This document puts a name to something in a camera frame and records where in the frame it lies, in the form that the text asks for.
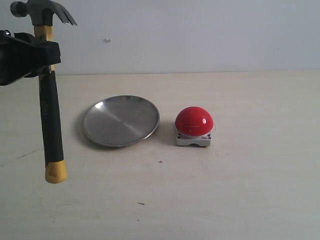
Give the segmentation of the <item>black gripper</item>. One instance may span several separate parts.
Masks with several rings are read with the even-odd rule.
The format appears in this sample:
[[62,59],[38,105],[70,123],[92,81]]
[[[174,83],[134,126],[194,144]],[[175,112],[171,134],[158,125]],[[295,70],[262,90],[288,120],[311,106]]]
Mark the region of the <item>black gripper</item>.
[[0,31],[0,85],[7,86],[40,69],[61,62],[57,42],[41,40],[27,32]]

